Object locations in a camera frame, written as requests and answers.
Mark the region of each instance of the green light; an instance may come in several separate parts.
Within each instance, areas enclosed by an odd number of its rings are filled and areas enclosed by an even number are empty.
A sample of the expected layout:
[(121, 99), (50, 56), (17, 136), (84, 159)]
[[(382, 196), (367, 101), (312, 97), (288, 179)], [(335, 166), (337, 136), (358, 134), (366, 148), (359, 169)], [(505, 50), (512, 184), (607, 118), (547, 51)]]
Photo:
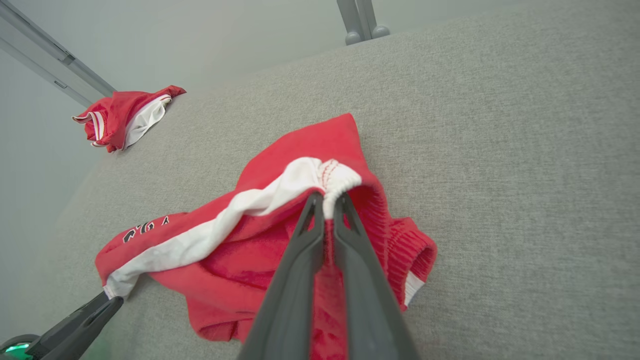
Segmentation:
[(14, 350), (19, 350), (22, 348), (28, 348), (29, 344), (20, 344), (20, 345), (15, 345), (14, 347), (10, 347), (8, 349), (6, 349), (4, 352), (9, 352), (9, 351), (14, 351)]

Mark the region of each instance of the gray couch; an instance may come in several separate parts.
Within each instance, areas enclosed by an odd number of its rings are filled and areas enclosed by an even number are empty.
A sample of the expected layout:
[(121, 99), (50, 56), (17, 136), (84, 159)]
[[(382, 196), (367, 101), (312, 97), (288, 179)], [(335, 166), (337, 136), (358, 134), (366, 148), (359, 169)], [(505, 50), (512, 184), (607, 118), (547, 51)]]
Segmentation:
[[(640, 356), (639, 84), (640, 3), (555, 0), (182, 95), (78, 189), (16, 311), (48, 329), (100, 291), (93, 259), (114, 235), (205, 204), (279, 136), (350, 112), (391, 213), (439, 248), (405, 313), (425, 359)], [(183, 296), (145, 276), (85, 358), (240, 346), (198, 338)]]

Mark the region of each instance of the red fabric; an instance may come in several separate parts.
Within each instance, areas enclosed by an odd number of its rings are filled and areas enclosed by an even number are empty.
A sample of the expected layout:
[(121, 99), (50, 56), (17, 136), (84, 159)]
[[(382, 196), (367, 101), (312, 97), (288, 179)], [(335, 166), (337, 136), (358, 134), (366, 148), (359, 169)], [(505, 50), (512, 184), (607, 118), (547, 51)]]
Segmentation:
[[(174, 98), (184, 93), (186, 91), (183, 88), (173, 85), (153, 94), (140, 91), (113, 92), (112, 97), (103, 97), (73, 119), (84, 124), (86, 138), (93, 141), (94, 146), (106, 146), (108, 152), (113, 152), (124, 147), (128, 123), (147, 103), (161, 95)], [(95, 113), (100, 113), (104, 121), (104, 132), (101, 137), (100, 134), (96, 134), (93, 125), (92, 117), (97, 116)]]
[[(362, 177), (349, 191), (380, 263), (402, 310), (404, 283), (409, 271), (426, 281), (436, 258), (436, 245), (410, 218), (394, 219), (378, 179), (369, 171), (360, 148), (355, 121), (345, 114), (289, 133), (258, 154), (240, 175), (236, 189), (190, 213), (168, 215), (149, 225), (120, 233), (96, 258), (103, 285), (109, 274), (133, 256), (215, 218), (233, 196), (262, 189), (292, 160), (313, 157), (335, 159)], [(259, 310), (265, 290), (294, 231), (311, 189), (270, 215), (244, 216), (208, 257), (197, 263), (150, 275), (186, 297), (189, 321), (208, 340), (244, 341)], [(326, 221), (325, 264), (316, 275), (312, 359), (346, 358), (346, 318), (342, 275), (333, 264), (333, 220)], [(134, 231), (134, 238), (124, 236)]]

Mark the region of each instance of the gray upholstery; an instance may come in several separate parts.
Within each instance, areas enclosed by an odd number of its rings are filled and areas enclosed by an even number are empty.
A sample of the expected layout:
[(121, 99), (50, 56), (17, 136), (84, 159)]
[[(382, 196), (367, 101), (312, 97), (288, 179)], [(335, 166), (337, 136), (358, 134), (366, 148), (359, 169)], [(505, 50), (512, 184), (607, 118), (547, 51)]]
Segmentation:
[[(115, 234), (233, 189), (279, 136), (345, 112), (394, 216), (439, 253), (406, 320), (424, 358), (640, 354), (640, 3), (543, 1), (186, 94), (86, 179), (37, 254), (24, 323), (100, 291)], [(143, 277), (87, 359), (233, 359)]]

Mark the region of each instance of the white trim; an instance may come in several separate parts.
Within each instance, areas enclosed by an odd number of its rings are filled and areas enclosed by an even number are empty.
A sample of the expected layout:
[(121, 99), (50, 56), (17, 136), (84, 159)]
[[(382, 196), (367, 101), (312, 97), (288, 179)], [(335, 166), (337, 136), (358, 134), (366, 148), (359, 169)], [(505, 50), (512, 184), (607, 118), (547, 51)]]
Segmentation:
[(93, 113), (89, 113), (89, 116), (91, 116), (91, 119), (93, 120), (93, 132), (95, 133), (95, 139), (98, 140), (98, 123), (95, 121), (95, 115)]
[(87, 113), (85, 117), (72, 116), (71, 118), (78, 124), (86, 124), (91, 119), (91, 116)]
[(142, 109), (133, 115), (131, 121), (127, 124), (125, 130), (125, 140), (122, 146), (124, 151), (129, 146), (136, 143), (140, 138), (164, 116), (164, 106), (171, 102), (171, 96), (168, 94), (160, 95), (149, 101)]
[(404, 305), (409, 306), (411, 299), (415, 293), (424, 285), (424, 281), (420, 280), (413, 272), (409, 271), (404, 283)]
[(98, 132), (95, 133), (95, 139), (101, 140), (104, 137), (104, 119), (99, 111), (94, 111), (93, 113), (95, 114), (98, 122), (98, 129), (100, 130), (100, 135), (98, 135)]
[(109, 274), (104, 291), (109, 298), (126, 297), (142, 273), (169, 270), (200, 261), (231, 233), (243, 215), (268, 215), (311, 188), (324, 190), (323, 213), (326, 218), (331, 218), (333, 205), (340, 194), (360, 184), (360, 175), (338, 161), (322, 163), (316, 158), (298, 158), (264, 189), (237, 193), (213, 220), (150, 247), (126, 262)]

